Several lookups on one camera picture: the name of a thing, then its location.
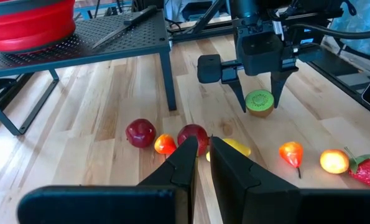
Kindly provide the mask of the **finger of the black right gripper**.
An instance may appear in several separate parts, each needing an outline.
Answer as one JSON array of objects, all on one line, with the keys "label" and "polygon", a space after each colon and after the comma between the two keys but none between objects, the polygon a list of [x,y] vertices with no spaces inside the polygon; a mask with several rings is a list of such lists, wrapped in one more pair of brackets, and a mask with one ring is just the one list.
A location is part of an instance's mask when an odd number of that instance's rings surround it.
[{"label": "finger of the black right gripper", "polygon": [[280,101],[280,96],[288,77],[297,70],[285,70],[283,72],[271,73],[271,93],[274,97],[274,108],[277,108]]},{"label": "finger of the black right gripper", "polygon": [[242,89],[241,82],[240,82],[239,78],[228,80],[226,82],[226,84],[229,85],[231,87],[231,89],[233,90],[234,94],[236,95],[236,98],[239,101],[239,104],[240,104],[243,112],[245,113],[247,111],[246,102],[245,102],[245,99],[244,99],[243,89]]}]

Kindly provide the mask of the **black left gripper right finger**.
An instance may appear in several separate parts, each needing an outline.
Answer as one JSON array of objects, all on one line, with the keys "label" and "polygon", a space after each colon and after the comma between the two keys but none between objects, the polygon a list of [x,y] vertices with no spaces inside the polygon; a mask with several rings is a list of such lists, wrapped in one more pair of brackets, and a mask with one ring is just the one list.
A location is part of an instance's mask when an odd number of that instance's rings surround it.
[{"label": "black left gripper right finger", "polygon": [[300,189],[218,137],[210,165],[223,224],[370,224],[370,190]]}]

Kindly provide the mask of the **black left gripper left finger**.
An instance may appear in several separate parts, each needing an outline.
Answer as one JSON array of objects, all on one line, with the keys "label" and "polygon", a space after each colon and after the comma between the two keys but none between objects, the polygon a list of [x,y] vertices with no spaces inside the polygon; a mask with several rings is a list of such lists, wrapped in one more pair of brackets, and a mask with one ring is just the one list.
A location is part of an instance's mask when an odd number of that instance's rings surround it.
[{"label": "black left gripper left finger", "polygon": [[198,141],[189,137],[137,185],[49,185],[22,197],[20,224],[192,224]]}]

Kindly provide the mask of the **yellow toy lemon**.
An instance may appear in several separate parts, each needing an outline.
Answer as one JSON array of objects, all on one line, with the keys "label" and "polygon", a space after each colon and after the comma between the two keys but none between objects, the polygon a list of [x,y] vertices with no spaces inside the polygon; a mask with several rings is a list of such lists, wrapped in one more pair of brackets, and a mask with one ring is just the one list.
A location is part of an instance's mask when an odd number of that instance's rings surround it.
[{"label": "yellow toy lemon", "polygon": [[239,151],[244,156],[248,157],[251,154],[251,148],[238,142],[237,140],[226,138],[223,139],[226,144],[229,144],[235,150]]}]

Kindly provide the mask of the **red apple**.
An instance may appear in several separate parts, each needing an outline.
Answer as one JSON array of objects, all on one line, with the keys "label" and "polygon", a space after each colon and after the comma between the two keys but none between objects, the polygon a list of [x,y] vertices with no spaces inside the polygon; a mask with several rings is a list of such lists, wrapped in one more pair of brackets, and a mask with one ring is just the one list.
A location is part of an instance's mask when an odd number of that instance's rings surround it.
[{"label": "red apple", "polygon": [[177,142],[179,145],[183,143],[188,137],[195,136],[198,141],[198,155],[206,154],[209,145],[209,137],[206,130],[198,124],[188,124],[184,126],[178,133]]}]

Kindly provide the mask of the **black toy knife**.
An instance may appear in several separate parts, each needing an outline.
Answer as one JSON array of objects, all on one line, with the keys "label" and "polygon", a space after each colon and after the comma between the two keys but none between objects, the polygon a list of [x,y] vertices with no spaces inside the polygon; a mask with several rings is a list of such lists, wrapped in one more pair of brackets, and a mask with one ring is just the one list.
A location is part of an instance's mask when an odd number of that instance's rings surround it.
[{"label": "black toy knife", "polygon": [[145,21],[149,17],[153,16],[156,12],[157,6],[155,5],[148,6],[146,9],[140,11],[136,17],[124,21],[123,25],[120,28],[116,29],[115,31],[111,32],[110,34],[104,36],[102,39],[97,41],[97,43],[95,43],[94,46],[92,46],[92,49],[99,47],[103,43],[107,42],[109,39]]}]

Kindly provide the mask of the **red collapsible colander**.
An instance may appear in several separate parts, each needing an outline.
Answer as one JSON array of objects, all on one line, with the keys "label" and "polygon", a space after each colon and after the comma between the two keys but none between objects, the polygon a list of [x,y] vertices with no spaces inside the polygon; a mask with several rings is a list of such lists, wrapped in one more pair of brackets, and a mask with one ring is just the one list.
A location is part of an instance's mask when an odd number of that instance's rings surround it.
[{"label": "red collapsible colander", "polygon": [[71,36],[75,0],[0,0],[0,52],[45,49]]}]

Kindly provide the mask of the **red orange toy fruit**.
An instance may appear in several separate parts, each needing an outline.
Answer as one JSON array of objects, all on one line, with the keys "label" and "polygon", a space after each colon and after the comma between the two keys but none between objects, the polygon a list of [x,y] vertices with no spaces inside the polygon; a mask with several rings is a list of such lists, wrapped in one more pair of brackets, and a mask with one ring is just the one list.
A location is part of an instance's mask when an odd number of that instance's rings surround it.
[{"label": "red orange toy fruit", "polygon": [[171,135],[162,134],[155,141],[154,149],[159,154],[172,154],[177,149],[177,146]]}]

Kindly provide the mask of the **dark red toy plum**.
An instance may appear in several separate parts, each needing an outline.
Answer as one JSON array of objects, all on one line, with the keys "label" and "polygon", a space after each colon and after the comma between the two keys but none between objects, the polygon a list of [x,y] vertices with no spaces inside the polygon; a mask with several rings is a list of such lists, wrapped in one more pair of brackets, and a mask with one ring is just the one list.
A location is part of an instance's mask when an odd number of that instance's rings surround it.
[{"label": "dark red toy plum", "polygon": [[149,147],[156,137],[154,125],[147,119],[136,119],[130,123],[126,130],[127,140],[131,145],[138,148]]}]

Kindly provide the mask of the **red toy strawberry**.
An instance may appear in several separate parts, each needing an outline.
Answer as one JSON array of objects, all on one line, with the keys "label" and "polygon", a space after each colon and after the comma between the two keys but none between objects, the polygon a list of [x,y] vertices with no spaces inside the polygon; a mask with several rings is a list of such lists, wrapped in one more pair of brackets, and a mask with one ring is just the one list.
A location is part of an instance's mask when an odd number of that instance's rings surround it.
[{"label": "red toy strawberry", "polygon": [[355,156],[347,147],[345,147],[345,151],[350,155],[348,174],[359,182],[370,186],[370,154]]}]

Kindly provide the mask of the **black perforated metal stand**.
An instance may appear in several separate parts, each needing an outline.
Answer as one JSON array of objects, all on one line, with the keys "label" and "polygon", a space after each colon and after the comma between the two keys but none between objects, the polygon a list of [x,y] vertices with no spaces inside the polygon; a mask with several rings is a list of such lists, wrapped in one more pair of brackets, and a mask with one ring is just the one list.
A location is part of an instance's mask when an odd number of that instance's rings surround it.
[{"label": "black perforated metal stand", "polygon": [[165,16],[161,9],[123,34],[113,37],[102,45],[96,45],[97,41],[121,28],[126,21],[135,18],[137,15],[136,12],[133,12],[78,21],[76,22],[75,33],[71,37],[42,52],[22,55],[0,53],[0,78],[44,70],[49,71],[52,76],[51,84],[21,127],[15,127],[2,109],[0,109],[0,122],[13,135],[24,134],[57,86],[59,77],[56,70],[58,68],[149,54],[159,54],[160,56],[168,108],[170,111],[176,110],[175,89],[169,55],[170,44]]}]

